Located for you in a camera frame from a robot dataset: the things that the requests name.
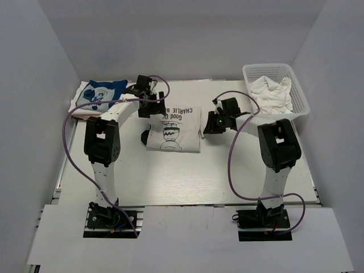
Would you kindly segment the white green Charlie Brown shirt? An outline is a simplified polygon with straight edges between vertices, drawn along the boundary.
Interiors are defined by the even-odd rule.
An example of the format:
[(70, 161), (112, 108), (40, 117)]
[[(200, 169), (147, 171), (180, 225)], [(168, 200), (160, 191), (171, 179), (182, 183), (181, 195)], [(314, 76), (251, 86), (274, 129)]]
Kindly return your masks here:
[(150, 117), (141, 142), (150, 150), (199, 153), (202, 123), (200, 107), (172, 105), (164, 115)]

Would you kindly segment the blue Mickey Mouse shirt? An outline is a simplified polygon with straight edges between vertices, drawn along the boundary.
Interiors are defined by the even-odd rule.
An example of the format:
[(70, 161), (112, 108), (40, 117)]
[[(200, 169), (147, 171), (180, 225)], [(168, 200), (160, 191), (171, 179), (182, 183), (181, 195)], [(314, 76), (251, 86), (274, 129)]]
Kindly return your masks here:
[(119, 100), (127, 87), (128, 81), (97, 82), (90, 80), (79, 95), (76, 96), (76, 106), (91, 103), (82, 107), (85, 110), (104, 113), (109, 110), (114, 103), (102, 104), (104, 101)]

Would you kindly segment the pink shirt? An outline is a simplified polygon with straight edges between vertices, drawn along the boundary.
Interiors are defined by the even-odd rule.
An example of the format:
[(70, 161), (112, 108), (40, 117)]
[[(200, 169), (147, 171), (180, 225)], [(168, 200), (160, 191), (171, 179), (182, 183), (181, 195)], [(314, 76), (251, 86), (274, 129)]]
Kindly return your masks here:
[(80, 120), (87, 120), (89, 119), (90, 117), (99, 117), (100, 115), (99, 114), (72, 114), (72, 117), (75, 118), (75, 119), (80, 119)]

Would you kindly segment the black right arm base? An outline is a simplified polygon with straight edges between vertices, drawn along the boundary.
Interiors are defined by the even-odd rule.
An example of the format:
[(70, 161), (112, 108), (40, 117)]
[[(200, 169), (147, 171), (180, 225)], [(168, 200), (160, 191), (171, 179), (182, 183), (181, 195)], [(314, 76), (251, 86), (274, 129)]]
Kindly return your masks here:
[(284, 205), (266, 209), (260, 202), (256, 209), (238, 210), (232, 220), (238, 225), (240, 242), (292, 241), (287, 210)]

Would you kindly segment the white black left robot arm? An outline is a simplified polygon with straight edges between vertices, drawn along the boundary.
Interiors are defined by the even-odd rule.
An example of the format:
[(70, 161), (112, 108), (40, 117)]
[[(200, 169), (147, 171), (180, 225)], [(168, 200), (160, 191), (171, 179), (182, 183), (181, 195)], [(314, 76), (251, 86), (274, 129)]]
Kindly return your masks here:
[(112, 208), (118, 205), (115, 191), (114, 163), (121, 153), (119, 129), (136, 111), (141, 118), (166, 112), (164, 93), (142, 95), (139, 101), (132, 94), (121, 97), (120, 103), (114, 104), (108, 111), (86, 121), (84, 153), (91, 163), (96, 187), (98, 206), (105, 208), (101, 212), (101, 221), (108, 227), (119, 223), (120, 212)]

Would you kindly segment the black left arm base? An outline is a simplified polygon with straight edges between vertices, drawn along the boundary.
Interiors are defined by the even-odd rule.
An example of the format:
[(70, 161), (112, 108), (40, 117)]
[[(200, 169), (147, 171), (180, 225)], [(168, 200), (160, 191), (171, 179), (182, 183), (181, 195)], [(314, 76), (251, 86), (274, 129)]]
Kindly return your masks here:
[(108, 208), (105, 213), (96, 209), (88, 208), (84, 238), (105, 238), (105, 239), (136, 239), (130, 221), (133, 223), (136, 232), (139, 234), (143, 223), (143, 209), (131, 208), (125, 210), (129, 217), (116, 209)]

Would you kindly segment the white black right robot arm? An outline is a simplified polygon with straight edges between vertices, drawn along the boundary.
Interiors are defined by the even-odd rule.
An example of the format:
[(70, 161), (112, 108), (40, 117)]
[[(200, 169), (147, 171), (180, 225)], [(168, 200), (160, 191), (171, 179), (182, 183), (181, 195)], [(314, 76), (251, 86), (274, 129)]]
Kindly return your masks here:
[(243, 113), (236, 116), (208, 113), (204, 134), (222, 134), (226, 129), (248, 133), (258, 138), (260, 154), (266, 166), (262, 193), (258, 199), (257, 221), (265, 227), (278, 219), (283, 209), (283, 195), (288, 175), (301, 158), (301, 148), (288, 119), (278, 121)]

